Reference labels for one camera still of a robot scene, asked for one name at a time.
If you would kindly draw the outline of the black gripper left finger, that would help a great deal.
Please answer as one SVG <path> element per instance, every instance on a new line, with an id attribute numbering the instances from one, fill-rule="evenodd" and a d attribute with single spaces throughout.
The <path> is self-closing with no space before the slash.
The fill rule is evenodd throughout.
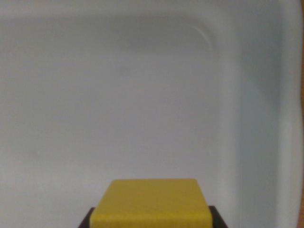
<path id="1" fill-rule="evenodd" d="M 84 219 L 82 220 L 82 222 L 80 223 L 80 225 L 78 226 L 78 228 L 90 228 L 90 217 L 91 217 L 91 214 L 93 213 L 94 211 L 94 207 L 92 207 L 88 213 L 86 214 L 86 216 L 84 217 Z"/>

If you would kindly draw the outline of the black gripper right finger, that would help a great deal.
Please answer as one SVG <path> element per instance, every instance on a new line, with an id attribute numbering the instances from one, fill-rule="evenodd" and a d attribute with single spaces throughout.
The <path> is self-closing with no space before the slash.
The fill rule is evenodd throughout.
<path id="1" fill-rule="evenodd" d="M 215 206 L 209 206 L 209 210 L 212 215 L 212 227 L 213 228 L 228 228 L 224 219 L 221 217 Z"/>

